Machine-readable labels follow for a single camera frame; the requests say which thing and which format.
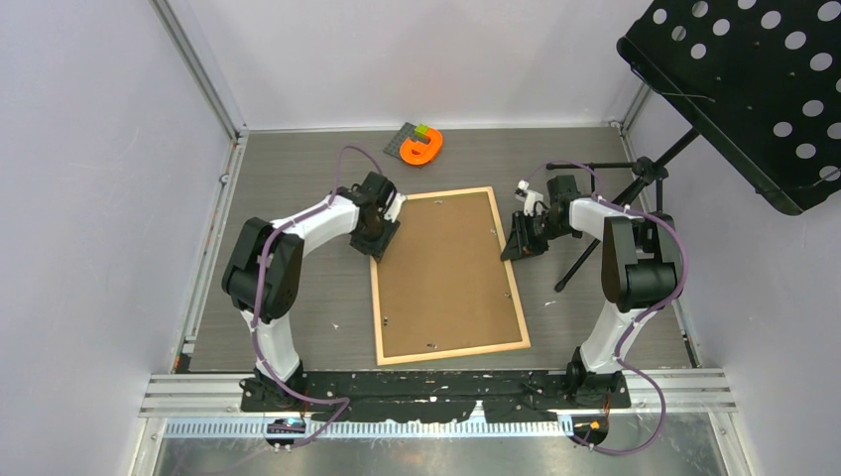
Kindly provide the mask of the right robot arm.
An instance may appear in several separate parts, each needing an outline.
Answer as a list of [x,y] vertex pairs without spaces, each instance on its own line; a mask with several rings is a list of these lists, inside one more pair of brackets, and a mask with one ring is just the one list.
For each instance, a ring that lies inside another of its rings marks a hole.
[[684,253],[666,215],[637,212],[598,194],[586,196],[572,176],[552,178],[547,190],[543,196],[526,180],[518,182],[515,195],[523,208],[512,215],[500,259],[539,256],[562,236],[589,235],[601,244],[605,303],[560,381],[565,398],[586,408],[618,392],[628,349],[641,328],[682,292]]

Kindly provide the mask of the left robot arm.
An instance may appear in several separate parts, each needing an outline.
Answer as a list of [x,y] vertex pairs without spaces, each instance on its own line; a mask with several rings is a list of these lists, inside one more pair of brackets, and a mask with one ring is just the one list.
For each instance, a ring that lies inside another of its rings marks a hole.
[[353,249],[381,260],[400,227],[406,201],[389,179],[371,172],[361,183],[340,186],[297,214],[275,220],[252,217],[243,224],[221,287],[248,325],[256,379],[278,409],[290,411],[308,399],[291,327],[304,259],[347,236]]

